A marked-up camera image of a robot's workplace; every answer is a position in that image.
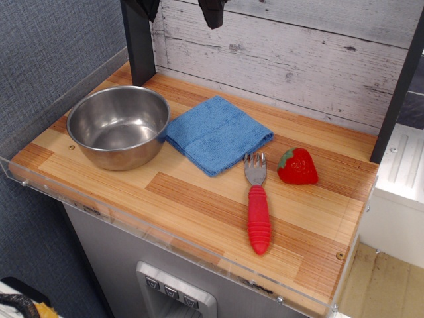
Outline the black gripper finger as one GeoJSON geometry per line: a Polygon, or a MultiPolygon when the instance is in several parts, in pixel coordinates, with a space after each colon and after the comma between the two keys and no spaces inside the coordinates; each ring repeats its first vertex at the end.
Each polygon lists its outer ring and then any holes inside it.
{"type": "Polygon", "coordinates": [[[160,0],[136,0],[136,3],[146,13],[149,21],[154,22],[158,12],[160,0]]]}
{"type": "Polygon", "coordinates": [[[223,13],[227,0],[199,0],[207,26],[216,29],[223,25],[223,13]]]}

